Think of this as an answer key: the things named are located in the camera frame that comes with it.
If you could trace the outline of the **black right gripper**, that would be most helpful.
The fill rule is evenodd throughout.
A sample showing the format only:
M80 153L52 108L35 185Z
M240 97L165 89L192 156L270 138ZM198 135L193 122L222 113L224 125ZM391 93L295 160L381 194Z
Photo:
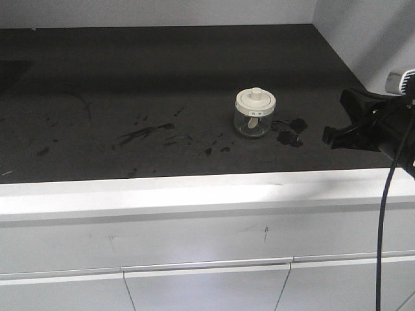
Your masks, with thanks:
M380 151L396 155L411 117L414 101L407 97L390 98L363 89L344 89L340 103L351 126L336 129L326 126L322 141L331 149Z

